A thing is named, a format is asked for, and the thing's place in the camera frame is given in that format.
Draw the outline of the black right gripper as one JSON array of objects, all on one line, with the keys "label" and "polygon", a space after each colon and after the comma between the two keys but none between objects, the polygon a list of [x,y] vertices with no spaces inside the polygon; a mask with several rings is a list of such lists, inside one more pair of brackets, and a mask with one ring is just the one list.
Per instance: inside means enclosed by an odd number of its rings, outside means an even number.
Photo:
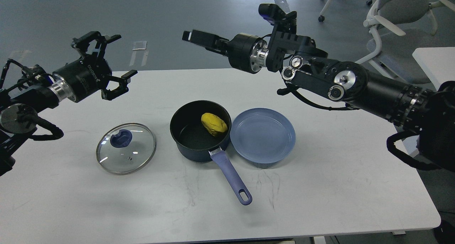
[{"label": "black right gripper", "polygon": [[264,66],[268,43],[261,37],[237,34],[232,40],[199,30],[184,31],[182,40],[226,56],[232,68],[256,74]]}]

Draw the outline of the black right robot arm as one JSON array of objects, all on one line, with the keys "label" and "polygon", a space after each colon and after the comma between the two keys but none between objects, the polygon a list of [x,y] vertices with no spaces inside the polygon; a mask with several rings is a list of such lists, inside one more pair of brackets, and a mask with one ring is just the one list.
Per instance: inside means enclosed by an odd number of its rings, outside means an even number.
[{"label": "black right robot arm", "polygon": [[403,131],[386,140],[388,151],[418,170],[454,171],[454,82],[444,82],[437,91],[405,84],[370,72],[355,63],[328,58],[308,36],[297,35],[297,13],[285,13],[276,4],[260,4],[259,14],[273,26],[269,42],[262,37],[237,34],[232,40],[199,30],[185,31],[182,40],[229,58],[231,67],[255,74],[261,68],[280,72],[286,88],[302,102],[305,89],[334,102],[344,102],[338,111],[362,109]]}]

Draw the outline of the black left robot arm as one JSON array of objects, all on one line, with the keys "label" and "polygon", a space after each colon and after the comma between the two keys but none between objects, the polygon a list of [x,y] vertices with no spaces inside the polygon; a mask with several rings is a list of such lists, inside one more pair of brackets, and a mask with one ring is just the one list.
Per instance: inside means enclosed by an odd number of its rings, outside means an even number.
[{"label": "black left robot arm", "polygon": [[62,129],[39,116],[46,109],[54,109],[64,99],[78,103],[101,91],[101,98],[113,100],[128,92],[130,70],[115,77],[104,58],[107,45],[121,39],[121,35],[102,35],[91,31],[73,38],[71,47],[79,58],[48,74],[41,66],[26,67],[8,59],[1,71],[3,85],[11,65],[21,69],[22,76],[9,88],[1,87],[1,147],[0,173],[12,170],[13,154],[27,141],[51,141],[64,136]]}]

